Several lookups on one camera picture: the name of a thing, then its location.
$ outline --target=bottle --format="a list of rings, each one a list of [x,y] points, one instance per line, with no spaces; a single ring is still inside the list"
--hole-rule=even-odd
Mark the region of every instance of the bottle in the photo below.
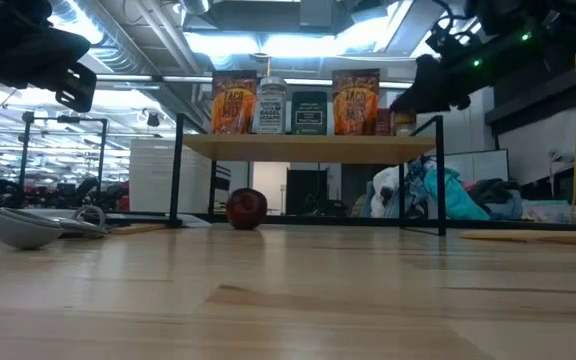
[[[256,134],[282,135],[286,131],[286,87],[284,79],[269,76],[261,80],[252,130]]]

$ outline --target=teal bag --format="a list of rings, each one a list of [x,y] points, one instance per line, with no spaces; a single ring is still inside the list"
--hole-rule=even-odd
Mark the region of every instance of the teal bag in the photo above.
[[[459,182],[459,173],[446,168],[446,215],[454,220],[490,220],[490,216],[479,207]],[[424,187],[437,202],[437,169],[429,170],[424,177]]]

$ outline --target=cloth pile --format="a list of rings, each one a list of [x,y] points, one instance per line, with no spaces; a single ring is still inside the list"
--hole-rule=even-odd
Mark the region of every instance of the cloth pile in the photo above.
[[[404,164],[405,182],[399,184],[399,167],[375,175],[367,198],[373,218],[398,218],[399,195],[405,192],[408,218],[428,216],[428,201],[437,203],[437,164],[422,156]],[[501,179],[482,180],[464,188],[459,172],[446,168],[446,215],[454,220],[515,220],[522,215],[519,186]]]

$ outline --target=wooden table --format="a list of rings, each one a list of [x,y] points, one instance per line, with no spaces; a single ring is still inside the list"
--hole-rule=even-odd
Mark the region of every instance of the wooden table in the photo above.
[[[370,227],[0,244],[0,360],[576,360],[576,247]]]

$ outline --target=small box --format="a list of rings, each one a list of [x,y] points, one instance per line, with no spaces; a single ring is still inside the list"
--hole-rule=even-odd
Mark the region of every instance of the small box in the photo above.
[[[327,135],[328,95],[321,91],[298,91],[292,95],[292,133]]]

